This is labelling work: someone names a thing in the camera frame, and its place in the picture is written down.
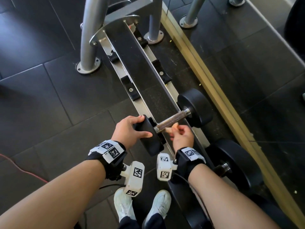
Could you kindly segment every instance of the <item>shoe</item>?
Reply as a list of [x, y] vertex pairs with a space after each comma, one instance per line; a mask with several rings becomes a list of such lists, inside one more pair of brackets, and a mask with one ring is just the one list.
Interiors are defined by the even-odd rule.
[[150, 212], [146, 216], [146, 218], [143, 221], [142, 229], [145, 229], [146, 223], [150, 220], [150, 218], [156, 214], [159, 213], [163, 219], [165, 219], [166, 214], [168, 210], [170, 209], [170, 203], [171, 203], [171, 196], [170, 193], [166, 190], [160, 190], [152, 203], [152, 207], [150, 209]]
[[130, 217], [133, 220], [136, 220], [135, 212], [132, 208], [132, 198], [127, 194], [124, 194], [123, 191], [124, 187], [117, 189], [113, 198], [114, 206], [119, 216], [119, 221], [121, 221], [126, 216]]

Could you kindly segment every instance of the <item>red cable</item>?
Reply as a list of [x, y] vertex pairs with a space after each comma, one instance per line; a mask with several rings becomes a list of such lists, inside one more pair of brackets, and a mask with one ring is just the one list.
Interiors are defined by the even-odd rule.
[[43, 178], [41, 178], [41, 177], [39, 177], [39, 176], [37, 176], [37, 175], [35, 175], [35, 174], [33, 174], [33, 173], [30, 173], [30, 172], [27, 172], [27, 171], [21, 169], [21, 168], [20, 168], [18, 165], [16, 165], [16, 163], [15, 163], [12, 159], [10, 159], [9, 157], [7, 157], [7, 156], [5, 156], [5, 155], [3, 155], [3, 154], [0, 154], [0, 156], [6, 158], [6, 159], [9, 160], [11, 163], [13, 163], [13, 165], [16, 166], [17, 169], [19, 169], [21, 172], [30, 174], [30, 175], [32, 175], [32, 176], [34, 176], [34, 177], [40, 179], [41, 181], [43, 181], [43, 182], [45, 182], [45, 183], [48, 183], [47, 180], [44, 180]]

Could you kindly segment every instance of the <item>forearm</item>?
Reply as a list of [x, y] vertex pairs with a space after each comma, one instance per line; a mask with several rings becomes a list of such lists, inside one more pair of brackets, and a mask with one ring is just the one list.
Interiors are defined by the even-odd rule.
[[206, 165], [197, 165], [189, 175], [216, 229], [279, 228], [254, 202], [225, 183]]
[[73, 228], [104, 179], [101, 162], [84, 161], [2, 214], [0, 228]]

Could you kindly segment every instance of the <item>hand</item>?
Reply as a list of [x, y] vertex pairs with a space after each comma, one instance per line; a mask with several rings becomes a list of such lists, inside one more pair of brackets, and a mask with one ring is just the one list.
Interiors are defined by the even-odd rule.
[[115, 131], [112, 135], [111, 140], [121, 142], [126, 150], [132, 147], [138, 139], [144, 137], [152, 137], [151, 132], [146, 131], [135, 131], [132, 127], [135, 123], [140, 123], [145, 119], [144, 116], [128, 116], [122, 119], [119, 123], [116, 124]]
[[171, 128], [166, 128], [166, 132], [170, 134], [175, 153], [183, 147], [193, 147], [194, 135], [187, 125], [178, 125], [178, 123], [175, 123]]

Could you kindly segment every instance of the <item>dark pants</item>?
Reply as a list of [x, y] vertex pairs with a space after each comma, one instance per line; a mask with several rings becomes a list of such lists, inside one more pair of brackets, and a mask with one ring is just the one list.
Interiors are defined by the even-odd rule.
[[[126, 216], [120, 221], [118, 229], [141, 229], [141, 227], [136, 220]], [[145, 229], [166, 229], [162, 216], [158, 213], [154, 214], [147, 222]]]

